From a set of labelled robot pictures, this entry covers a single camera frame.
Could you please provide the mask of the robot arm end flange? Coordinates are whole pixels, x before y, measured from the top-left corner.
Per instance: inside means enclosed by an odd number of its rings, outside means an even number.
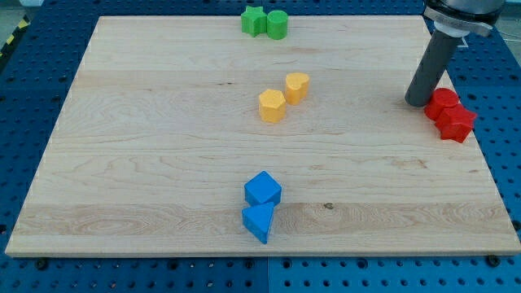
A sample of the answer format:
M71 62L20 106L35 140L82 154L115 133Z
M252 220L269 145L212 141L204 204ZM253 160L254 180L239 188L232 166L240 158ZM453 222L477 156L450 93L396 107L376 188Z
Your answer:
M449 28L487 37L497 22L505 0L425 0L423 14Z

